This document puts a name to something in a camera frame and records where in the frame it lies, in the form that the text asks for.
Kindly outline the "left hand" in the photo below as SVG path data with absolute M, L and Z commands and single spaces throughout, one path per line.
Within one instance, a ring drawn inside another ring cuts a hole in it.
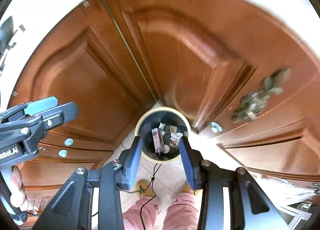
M 22 212 L 28 210 L 29 201 L 25 194 L 25 188 L 22 183 L 22 174 L 17 166 L 12 167 L 12 173 L 10 178 L 11 186 L 11 204 L 19 208 Z

